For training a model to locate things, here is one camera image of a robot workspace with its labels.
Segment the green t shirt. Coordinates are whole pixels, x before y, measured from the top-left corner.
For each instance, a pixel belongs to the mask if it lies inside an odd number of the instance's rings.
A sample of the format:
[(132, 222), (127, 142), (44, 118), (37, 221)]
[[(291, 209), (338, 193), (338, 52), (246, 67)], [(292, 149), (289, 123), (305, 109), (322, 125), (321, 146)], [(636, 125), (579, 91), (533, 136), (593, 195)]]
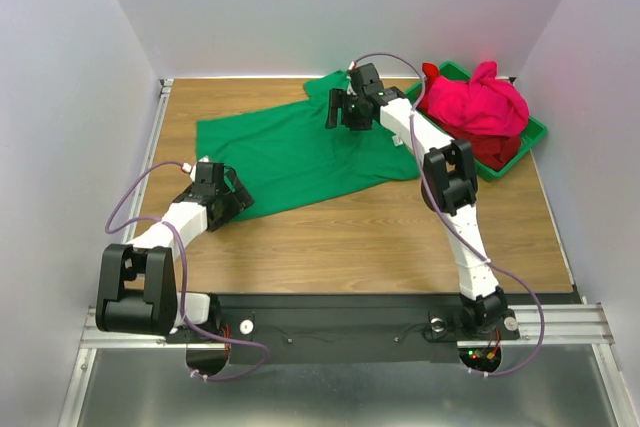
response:
[(255, 200), (238, 220), (418, 177), (413, 155), (381, 126), (326, 129), (329, 92), (347, 84), (336, 71), (306, 82), (302, 101), (197, 122), (197, 156), (232, 167)]

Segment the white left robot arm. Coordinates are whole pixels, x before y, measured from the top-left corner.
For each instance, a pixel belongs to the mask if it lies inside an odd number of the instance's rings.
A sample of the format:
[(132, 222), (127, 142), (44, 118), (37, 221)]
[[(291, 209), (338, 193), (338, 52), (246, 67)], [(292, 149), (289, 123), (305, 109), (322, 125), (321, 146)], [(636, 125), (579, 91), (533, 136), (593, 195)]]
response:
[(103, 332), (167, 336), (187, 327), (199, 340), (215, 339), (223, 318), (213, 296), (178, 287), (176, 260), (186, 247), (214, 232), (254, 204), (235, 169), (203, 158), (174, 162), (191, 183), (143, 234), (111, 244), (102, 254), (96, 325)]

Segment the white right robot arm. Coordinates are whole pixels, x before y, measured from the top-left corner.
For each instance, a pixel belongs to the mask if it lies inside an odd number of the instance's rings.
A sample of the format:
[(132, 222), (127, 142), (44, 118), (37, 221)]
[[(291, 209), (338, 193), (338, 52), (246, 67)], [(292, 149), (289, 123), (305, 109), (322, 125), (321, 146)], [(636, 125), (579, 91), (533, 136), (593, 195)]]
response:
[(346, 76), (346, 88), (330, 91), (326, 127), (341, 124), (365, 131), (377, 123), (413, 153), (425, 202), (447, 231), (458, 272), (463, 331), (482, 337), (500, 327), (515, 327), (478, 227), (478, 181), (471, 144), (441, 131), (401, 90), (386, 87), (373, 64), (353, 63)]

